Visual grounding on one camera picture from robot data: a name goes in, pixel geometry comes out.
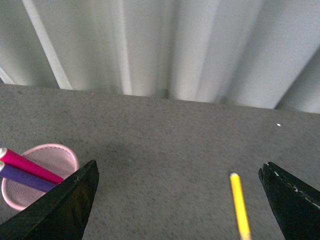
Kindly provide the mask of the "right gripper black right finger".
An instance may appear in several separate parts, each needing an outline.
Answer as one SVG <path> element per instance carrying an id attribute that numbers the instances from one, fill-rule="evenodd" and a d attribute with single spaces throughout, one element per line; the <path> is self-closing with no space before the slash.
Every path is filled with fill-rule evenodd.
<path id="1" fill-rule="evenodd" d="M 258 171 L 272 213 L 286 240 L 320 238 L 320 192 L 273 162 Z"/>

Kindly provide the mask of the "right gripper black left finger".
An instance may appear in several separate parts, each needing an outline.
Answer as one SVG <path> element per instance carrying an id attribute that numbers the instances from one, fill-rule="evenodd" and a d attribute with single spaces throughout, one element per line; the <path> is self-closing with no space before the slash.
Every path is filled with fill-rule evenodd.
<path id="1" fill-rule="evenodd" d="M 2 240 L 80 240 L 99 183 L 95 160 L 0 226 Z"/>

